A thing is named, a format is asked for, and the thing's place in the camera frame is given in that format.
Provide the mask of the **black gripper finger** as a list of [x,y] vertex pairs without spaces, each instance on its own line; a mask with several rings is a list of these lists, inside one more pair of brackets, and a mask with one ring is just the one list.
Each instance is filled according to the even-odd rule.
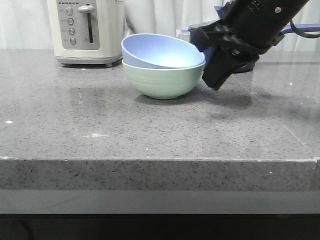
[[232,74],[253,70],[258,60],[259,55],[255,53],[216,47],[204,68],[202,79],[209,88],[218,91]]

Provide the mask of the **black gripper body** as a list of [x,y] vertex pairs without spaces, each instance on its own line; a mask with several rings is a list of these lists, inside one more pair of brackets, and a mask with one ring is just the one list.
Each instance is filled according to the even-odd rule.
[[233,0],[223,10],[219,20],[256,47],[268,44],[285,26],[283,0]]

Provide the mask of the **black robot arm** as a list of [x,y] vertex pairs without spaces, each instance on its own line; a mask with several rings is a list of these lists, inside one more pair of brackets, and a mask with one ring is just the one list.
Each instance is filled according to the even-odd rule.
[[202,79],[218,91],[237,69],[255,63],[283,38],[282,29],[306,5],[305,0],[232,0],[221,19],[200,26],[191,42],[200,52],[213,47]]

